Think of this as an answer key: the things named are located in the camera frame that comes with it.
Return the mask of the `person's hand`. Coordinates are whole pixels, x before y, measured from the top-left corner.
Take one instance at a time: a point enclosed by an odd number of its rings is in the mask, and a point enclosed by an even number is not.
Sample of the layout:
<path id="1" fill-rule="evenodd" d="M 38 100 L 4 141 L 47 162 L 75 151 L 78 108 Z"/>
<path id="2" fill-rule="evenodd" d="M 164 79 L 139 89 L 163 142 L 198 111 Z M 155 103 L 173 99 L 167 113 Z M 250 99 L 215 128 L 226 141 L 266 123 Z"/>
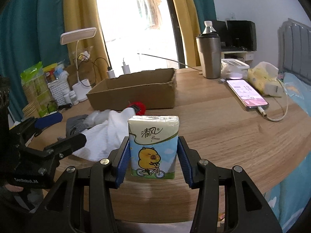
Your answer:
<path id="1" fill-rule="evenodd" d="M 21 192 L 24 189 L 23 187 L 13 186 L 8 183 L 5 184 L 4 187 L 10 192 Z"/>

